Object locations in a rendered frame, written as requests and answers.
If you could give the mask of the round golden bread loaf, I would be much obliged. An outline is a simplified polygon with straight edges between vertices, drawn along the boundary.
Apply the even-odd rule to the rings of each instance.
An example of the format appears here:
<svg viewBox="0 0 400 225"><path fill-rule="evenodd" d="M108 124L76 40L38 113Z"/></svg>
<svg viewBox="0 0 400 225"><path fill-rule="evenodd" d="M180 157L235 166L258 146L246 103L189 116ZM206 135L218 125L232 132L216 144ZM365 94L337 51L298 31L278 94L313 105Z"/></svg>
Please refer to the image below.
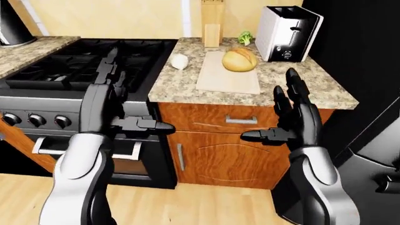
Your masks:
<svg viewBox="0 0 400 225"><path fill-rule="evenodd" d="M228 71L244 73L252 71L257 64L255 54L245 47L231 48L222 57L222 65Z"/></svg>

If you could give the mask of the pale wooden cutting board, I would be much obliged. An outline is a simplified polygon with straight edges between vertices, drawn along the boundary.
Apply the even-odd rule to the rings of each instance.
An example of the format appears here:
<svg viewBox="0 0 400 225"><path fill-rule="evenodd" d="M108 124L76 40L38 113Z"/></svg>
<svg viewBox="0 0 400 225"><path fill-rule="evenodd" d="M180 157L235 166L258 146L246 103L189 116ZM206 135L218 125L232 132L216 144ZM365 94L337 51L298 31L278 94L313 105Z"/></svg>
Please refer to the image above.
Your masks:
<svg viewBox="0 0 400 225"><path fill-rule="evenodd" d="M255 70L232 72L222 64L224 52L207 52L197 79L196 89L224 93L260 94Z"/></svg>

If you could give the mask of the white and silver toaster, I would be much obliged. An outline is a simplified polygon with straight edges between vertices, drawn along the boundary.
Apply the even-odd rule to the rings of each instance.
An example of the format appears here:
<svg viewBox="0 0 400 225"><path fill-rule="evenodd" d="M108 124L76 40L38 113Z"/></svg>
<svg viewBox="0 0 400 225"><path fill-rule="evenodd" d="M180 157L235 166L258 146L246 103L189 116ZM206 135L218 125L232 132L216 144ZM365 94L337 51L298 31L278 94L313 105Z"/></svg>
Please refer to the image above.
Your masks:
<svg viewBox="0 0 400 225"><path fill-rule="evenodd" d="M263 61L305 61L323 20L303 7L263 7L255 40Z"/></svg>

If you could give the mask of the green broccoli floret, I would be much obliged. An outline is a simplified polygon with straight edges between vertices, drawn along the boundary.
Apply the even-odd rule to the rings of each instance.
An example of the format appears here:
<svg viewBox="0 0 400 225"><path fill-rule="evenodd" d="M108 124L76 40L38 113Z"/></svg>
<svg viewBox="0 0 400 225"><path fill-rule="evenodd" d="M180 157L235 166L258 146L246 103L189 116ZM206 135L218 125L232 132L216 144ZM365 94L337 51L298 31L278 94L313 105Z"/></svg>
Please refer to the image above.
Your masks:
<svg viewBox="0 0 400 225"><path fill-rule="evenodd" d="M253 35L249 31L244 31L238 37L238 42L243 46L248 46L251 43Z"/></svg>

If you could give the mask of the black stove knob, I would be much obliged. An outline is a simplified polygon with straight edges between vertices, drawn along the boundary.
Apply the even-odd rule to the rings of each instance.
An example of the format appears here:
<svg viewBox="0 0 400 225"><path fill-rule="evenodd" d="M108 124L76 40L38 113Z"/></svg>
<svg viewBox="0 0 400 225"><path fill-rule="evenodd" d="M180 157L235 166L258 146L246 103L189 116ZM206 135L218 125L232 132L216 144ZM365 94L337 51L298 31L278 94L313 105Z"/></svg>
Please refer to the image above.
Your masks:
<svg viewBox="0 0 400 225"><path fill-rule="evenodd" d="M6 112L2 115L2 120L9 126L13 127L14 125L17 125L22 122L21 118L11 114L9 112Z"/></svg>
<svg viewBox="0 0 400 225"><path fill-rule="evenodd" d="M44 117L37 115L37 114L29 114L27 121L33 125L35 128L38 128L42 125L45 125L47 121Z"/></svg>
<svg viewBox="0 0 400 225"><path fill-rule="evenodd" d="M55 116L54 123L61 129L65 129L66 127L69 127L72 124L71 120L68 117L61 115Z"/></svg>

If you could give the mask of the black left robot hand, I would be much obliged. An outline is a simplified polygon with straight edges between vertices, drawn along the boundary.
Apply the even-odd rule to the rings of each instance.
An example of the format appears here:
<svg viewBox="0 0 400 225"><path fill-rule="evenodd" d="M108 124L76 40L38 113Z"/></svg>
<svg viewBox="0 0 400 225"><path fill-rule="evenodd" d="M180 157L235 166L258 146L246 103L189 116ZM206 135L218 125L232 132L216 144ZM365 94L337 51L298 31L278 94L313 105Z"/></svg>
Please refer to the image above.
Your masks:
<svg viewBox="0 0 400 225"><path fill-rule="evenodd" d="M96 80L88 86L79 110L80 133L99 133L114 137L174 134L176 128L143 116L127 116L124 102L128 96L126 72L119 67L119 50L112 48L97 67Z"/></svg>

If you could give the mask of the wooden base cabinet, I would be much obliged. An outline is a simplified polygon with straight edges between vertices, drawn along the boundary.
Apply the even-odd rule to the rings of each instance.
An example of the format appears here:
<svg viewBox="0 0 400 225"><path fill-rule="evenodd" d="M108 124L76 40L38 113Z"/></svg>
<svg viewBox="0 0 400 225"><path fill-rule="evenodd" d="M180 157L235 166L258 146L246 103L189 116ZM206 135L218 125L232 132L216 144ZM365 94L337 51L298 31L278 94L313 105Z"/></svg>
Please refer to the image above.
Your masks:
<svg viewBox="0 0 400 225"><path fill-rule="evenodd" d="M167 137L180 183L273 189L289 168L286 146L263 146L241 140L245 131L276 126L271 106L232 106L160 102L161 119L175 126ZM257 117L257 124L226 123ZM182 144L181 171L177 144Z"/></svg>

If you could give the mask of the black and silver kettle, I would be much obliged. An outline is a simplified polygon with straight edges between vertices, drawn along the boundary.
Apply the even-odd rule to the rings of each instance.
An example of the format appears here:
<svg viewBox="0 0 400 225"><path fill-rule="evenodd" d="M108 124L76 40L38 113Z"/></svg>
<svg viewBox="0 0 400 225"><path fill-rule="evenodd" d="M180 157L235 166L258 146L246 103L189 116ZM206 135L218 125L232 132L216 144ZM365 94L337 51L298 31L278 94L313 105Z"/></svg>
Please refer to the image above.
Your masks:
<svg viewBox="0 0 400 225"><path fill-rule="evenodd" d="M37 41L8 0L0 0L0 46L14 47Z"/></svg>

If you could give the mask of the wooden knife block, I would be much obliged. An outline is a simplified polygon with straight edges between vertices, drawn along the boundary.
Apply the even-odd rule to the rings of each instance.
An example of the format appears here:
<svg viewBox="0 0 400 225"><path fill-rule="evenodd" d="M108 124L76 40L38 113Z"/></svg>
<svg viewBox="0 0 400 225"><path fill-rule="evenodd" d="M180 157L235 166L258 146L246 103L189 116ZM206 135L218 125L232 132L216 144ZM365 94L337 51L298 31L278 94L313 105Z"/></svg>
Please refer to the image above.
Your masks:
<svg viewBox="0 0 400 225"><path fill-rule="evenodd" d="M222 42L224 10L223 0L201 0L202 42L205 48L218 48Z"/></svg>

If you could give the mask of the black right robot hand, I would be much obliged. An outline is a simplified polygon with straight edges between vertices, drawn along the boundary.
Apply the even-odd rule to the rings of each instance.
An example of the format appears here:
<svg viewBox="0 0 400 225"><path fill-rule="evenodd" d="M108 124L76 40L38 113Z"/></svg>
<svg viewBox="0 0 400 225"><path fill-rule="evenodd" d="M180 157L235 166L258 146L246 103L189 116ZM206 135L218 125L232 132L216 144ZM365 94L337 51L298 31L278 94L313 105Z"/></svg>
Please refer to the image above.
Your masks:
<svg viewBox="0 0 400 225"><path fill-rule="evenodd" d="M276 127L241 134L243 141L264 146L286 144L290 151L319 145L322 119L318 108L309 99L309 89L293 68L286 71L287 91L281 86L273 90L274 112L278 116Z"/></svg>

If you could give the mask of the black gas stove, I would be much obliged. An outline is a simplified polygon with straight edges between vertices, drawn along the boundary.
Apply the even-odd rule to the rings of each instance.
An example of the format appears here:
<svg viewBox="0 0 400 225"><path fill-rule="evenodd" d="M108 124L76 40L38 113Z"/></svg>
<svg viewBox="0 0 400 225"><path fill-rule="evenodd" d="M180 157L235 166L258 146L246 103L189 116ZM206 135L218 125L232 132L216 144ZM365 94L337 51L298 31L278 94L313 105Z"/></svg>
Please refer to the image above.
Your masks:
<svg viewBox="0 0 400 225"><path fill-rule="evenodd" d="M158 105L148 95L176 43L175 39L79 39L1 80L0 113L21 118L14 126L31 140L46 137L52 140L50 149L66 150L69 138L78 132L86 89L96 80L101 59L117 47L119 67L126 72L125 114L162 122ZM40 115L47 123L34 127L28 122L29 114ZM61 129L54 123L57 115L66 116L72 124ZM117 134L114 153L127 153L135 142L142 142L139 160L113 159L110 183L174 189L177 177L167 135Z"/></svg>

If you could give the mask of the black and silver refrigerator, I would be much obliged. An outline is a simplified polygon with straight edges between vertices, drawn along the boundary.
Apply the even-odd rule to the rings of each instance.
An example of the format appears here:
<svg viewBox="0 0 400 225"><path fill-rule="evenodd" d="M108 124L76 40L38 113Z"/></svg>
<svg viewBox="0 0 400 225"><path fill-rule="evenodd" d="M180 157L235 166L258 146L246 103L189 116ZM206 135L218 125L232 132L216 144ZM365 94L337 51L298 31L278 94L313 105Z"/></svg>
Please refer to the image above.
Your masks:
<svg viewBox="0 0 400 225"><path fill-rule="evenodd" d="M400 98L334 162L361 225L400 225Z"/></svg>

